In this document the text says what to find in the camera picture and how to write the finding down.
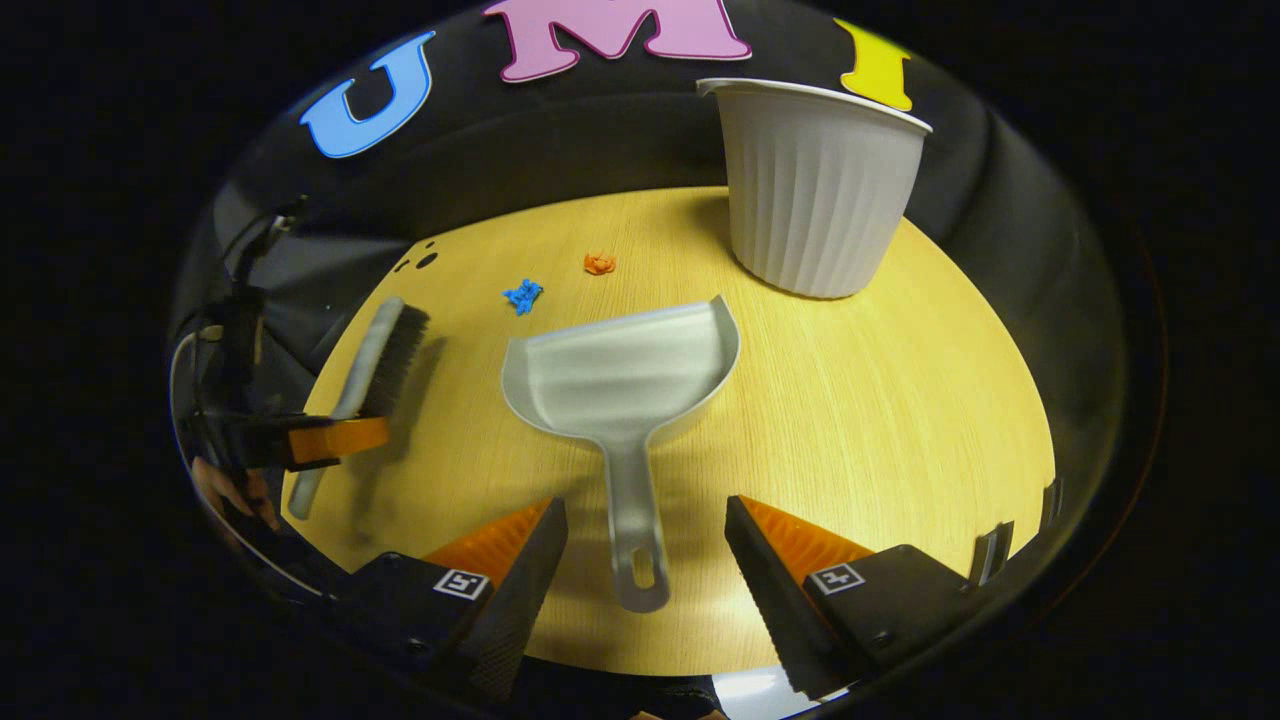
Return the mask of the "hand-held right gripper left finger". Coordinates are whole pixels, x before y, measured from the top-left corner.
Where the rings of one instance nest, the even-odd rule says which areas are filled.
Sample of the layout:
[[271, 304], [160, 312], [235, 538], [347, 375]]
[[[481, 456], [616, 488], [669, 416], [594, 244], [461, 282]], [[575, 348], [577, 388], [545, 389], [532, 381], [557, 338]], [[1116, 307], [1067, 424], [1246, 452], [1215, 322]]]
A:
[[406, 680], [474, 703], [509, 697], [568, 534], [548, 497], [435, 551], [385, 552], [325, 610], [339, 638]]

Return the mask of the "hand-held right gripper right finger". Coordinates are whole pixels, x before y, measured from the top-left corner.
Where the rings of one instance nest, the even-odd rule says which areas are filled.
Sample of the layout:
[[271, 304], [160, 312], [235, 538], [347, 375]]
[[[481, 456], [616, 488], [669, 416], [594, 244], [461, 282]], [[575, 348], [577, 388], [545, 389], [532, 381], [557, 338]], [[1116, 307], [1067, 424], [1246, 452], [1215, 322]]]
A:
[[977, 584], [913, 544], [870, 551], [733, 495], [724, 537], [788, 684], [810, 700], [878, 679], [979, 606]]

